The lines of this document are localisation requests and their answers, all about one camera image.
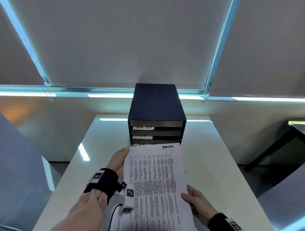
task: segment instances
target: handwritten label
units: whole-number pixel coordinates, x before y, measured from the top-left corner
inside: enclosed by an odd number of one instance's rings
[[[151,126],[134,126],[132,127],[132,130],[154,130],[155,127],[151,127]]]
[[[174,147],[174,146],[173,146],[173,145],[170,145],[170,146],[162,146],[163,149],[165,149],[165,148],[172,148],[172,147]]]
[[[141,139],[141,140],[152,140],[152,136],[140,135],[140,136],[132,136],[133,139]]]

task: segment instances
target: person's right hand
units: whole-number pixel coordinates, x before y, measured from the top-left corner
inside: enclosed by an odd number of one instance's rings
[[[202,192],[190,185],[187,185],[187,188],[189,193],[181,193],[181,197],[184,201],[190,203],[193,215],[207,227],[209,220],[218,214],[217,210],[205,198]]]

